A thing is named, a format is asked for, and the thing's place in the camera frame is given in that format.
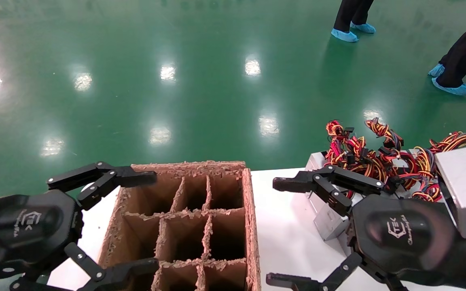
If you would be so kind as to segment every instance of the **cardboard divider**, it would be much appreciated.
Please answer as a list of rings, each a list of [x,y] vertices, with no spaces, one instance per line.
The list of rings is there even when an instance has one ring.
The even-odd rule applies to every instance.
[[[195,264],[161,267],[152,289],[154,291],[195,291],[199,279],[197,268]]]
[[[183,177],[182,192],[176,198],[173,210],[202,210],[207,197],[206,180],[205,175]]]
[[[157,183],[152,186],[130,188],[125,211],[150,216],[154,213],[168,213],[182,179],[172,175],[158,175]]]
[[[236,175],[210,177],[210,209],[237,209],[244,207],[242,179]]]
[[[218,212],[211,217],[210,258],[235,260],[246,257],[244,209]]]
[[[205,291],[244,291],[246,271],[245,259],[205,265]]]
[[[172,263],[200,259],[204,252],[202,238],[207,218],[200,213],[167,217],[161,219],[160,239],[157,241],[156,255],[159,260]]]
[[[153,186],[121,188],[99,264],[155,257],[127,291],[261,291],[251,173],[243,162],[133,165]]]
[[[110,249],[111,255],[108,257],[105,266],[114,266],[119,263],[138,260],[144,251],[143,245],[129,223],[124,221],[123,217],[118,217],[117,219],[121,221],[120,234],[117,234],[117,238],[119,237],[119,239],[114,240],[113,246]]]
[[[152,258],[155,256],[156,241],[159,236],[159,217],[142,218],[138,214],[125,214],[124,220],[135,232],[142,250],[140,258]]]

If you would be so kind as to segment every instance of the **torn cardboard edge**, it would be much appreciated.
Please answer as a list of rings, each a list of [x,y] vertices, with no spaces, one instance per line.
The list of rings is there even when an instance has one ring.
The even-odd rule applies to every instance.
[[[181,182],[178,185],[178,189],[174,193],[174,202],[170,208],[168,213],[157,213],[153,214],[152,216],[147,216],[144,213],[134,213],[134,211],[130,211],[133,209],[127,209],[128,203],[138,203],[138,199],[135,199],[133,191],[137,189],[130,189],[130,188],[122,188],[120,193],[118,194],[118,199],[116,201],[116,205],[113,210],[113,216],[111,218],[109,227],[107,229],[107,234],[102,246],[102,253],[100,254],[99,264],[102,267],[108,267],[114,265],[118,262],[117,257],[119,257],[120,261],[126,260],[133,260],[137,258],[133,258],[131,254],[131,250],[137,250],[141,247],[144,242],[141,242],[141,239],[138,236],[129,236],[126,238],[127,235],[124,235],[123,232],[133,232],[133,227],[130,224],[130,219],[136,219],[137,222],[141,221],[163,221],[164,219],[171,219],[174,217],[191,217],[194,218],[195,216],[203,216],[207,217],[207,221],[205,224],[204,229],[204,236],[202,237],[202,244],[209,245],[209,241],[206,241],[210,238],[213,227],[210,225],[212,218],[216,215],[231,215],[236,211],[243,211],[245,217],[245,227],[246,227],[246,258],[240,260],[233,260],[233,261],[220,261],[214,260],[211,258],[205,258],[202,261],[202,269],[198,272],[202,272],[202,276],[198,277],[197,280],[197,289],[198,290],[205,290],[205,286],[203,285],[204,282],[204,267],[206,264],[214,264],[213,266],[222,266],[221,264],[230,264],[235,263],[238,261],[242,261],[243,264],[246,266],[246,283],[249,290],[252,291],[261,291],[261,279],[260,279],[260,267],[259,267],[259,253],[258,253],[258,245],[257,245],[257,231],[256,231],[256,219],[255,219],[255,212],[254,212],[254,199],[253,199],[253,190],[251,185],[251,171],[246,168],[244,162],[185,162],[181,164],[145,164],[139,165],[134,164],[133,169],[136,171],[146,171],[146,170],[154,170],[159,174],[159,177],[164,176],[167,179],[180,179]],[[205,204],[202,210],[182,210],[181,212],[175,212],[177,206],[177,199],[181,198],[181,195],[184,195],[184,182],[185,177],[198,177],[206,175],[207,182],[206,182],[206,193],[207,197],[205,200]],[[213,201],[213,179],[210,177],[231,177],[232,175],[235,176],[235,180],[241,184],[242,190],[242,206],[244,209],[209,209],[211,202]],[[159,236],[156,238],[156,247],[163,243],[163,237],[161,232],[159,232]],[[206,249],[203,252],[209,253],[209,249]],[[177,264],[188,264],[192,263],[192,260],[188,261],[175,261],[172,267],[177,266]],[[166,266],[166,264],[170,264],[164,261],[160,262],[160,265]]]
[[[160,262],[155,273],[151,290],[166,291],[171,287],[195,286],[197,291],[207,290],[215,284],[235,285],[244,289],[246,284],[246,259],[233,261],[178,261],[176,263]]]

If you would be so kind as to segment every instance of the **white table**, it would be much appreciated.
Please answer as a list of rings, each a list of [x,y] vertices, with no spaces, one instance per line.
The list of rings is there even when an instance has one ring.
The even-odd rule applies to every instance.
[[[272,189],[274,177],[294,177],[299,170],[303,169],[252,172],[264,291],[285,290],[268,286],[265,283],[267,273],[306,276],[322,281],[345,259],[337,240],[322,241],[312,222],[314,212],[305,195]],[[98,261],[117,195],[118,189],[83,214],[85,226],[78,245],[95,261]],[[87,280],[89,276],[69,259],[51,273],[48,285],[76,290]],[[404,285],[410,291],[462,290],[446,286],[427,287],[409,282],[404,282]],[[375,282],[361,269],[357,269],[338,290],[387,291],[388,289],[385,285]]]

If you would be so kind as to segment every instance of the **logo on robot hand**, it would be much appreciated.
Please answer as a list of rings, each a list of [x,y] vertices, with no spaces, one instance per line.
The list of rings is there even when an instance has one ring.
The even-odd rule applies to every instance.
[[[31,230],[32,225],[38,224],[40,221],[40,216],[41,214],[35,211],[24,214],[23,218],[21,219],[21,225],[24,226],[26,224],[26,228],[24,228],[24,230]]]
[[[388,233],[396,238],[401,238],[407,234],[404,223],[396,221],[396,218],[390,218],[388,221]]]
[[[32,211],[25,214],[27,210],[24,209],[19,213],[19,216],[15,220],[15,225],[13,229],[13,237],[19,236],[19,231],[21,230],[21,226],[25,226],[24,230],[33,230],[32,225],[39,224],[41,213]]]

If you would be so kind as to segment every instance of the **black robotic finger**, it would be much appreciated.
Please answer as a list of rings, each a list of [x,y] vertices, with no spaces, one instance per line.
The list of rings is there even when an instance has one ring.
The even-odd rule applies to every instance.
[[[118,291],[125,289],[132,275],[155,273],[159,262],[155,258],[135,260],[102,269],[92,258],[87,256],[75,243],[64,248],[66,254],[86,272],[91,279],[79,291]]]
[[[283,287],[293,291],[316,291],[320,290],[321,283],[308,277],[269,273],[266,276],[269,286]]]
[[[283,287],[294,291],[335,291],[361,264],[362,258],[352,253],[335,269],[324,282],[308,277],[269,273],[266,283],[269,286]]]
[[[50,190],[58,189],[63,192],[68,192],[97,181],[105,177],[106,174],[114,177],[113,184],[115,187],[150,185],[157,181],[156,174],[153,171],[135,172],[130,166],[113,167],[106,162],[96,162],[51,177],[47,180],[46,184],[48,184]]]
[[[89,280],[78,291],[118,291],[126,289],[133,276],[154,274],[159,269],[156,258],[135,260],[103,269],[97,273],[99,280]]]
[[[19,278],[10,285],[10,291],[71,291],[68,289],[48,286],[37,283],[33,280],[27,280],[26,278]]]

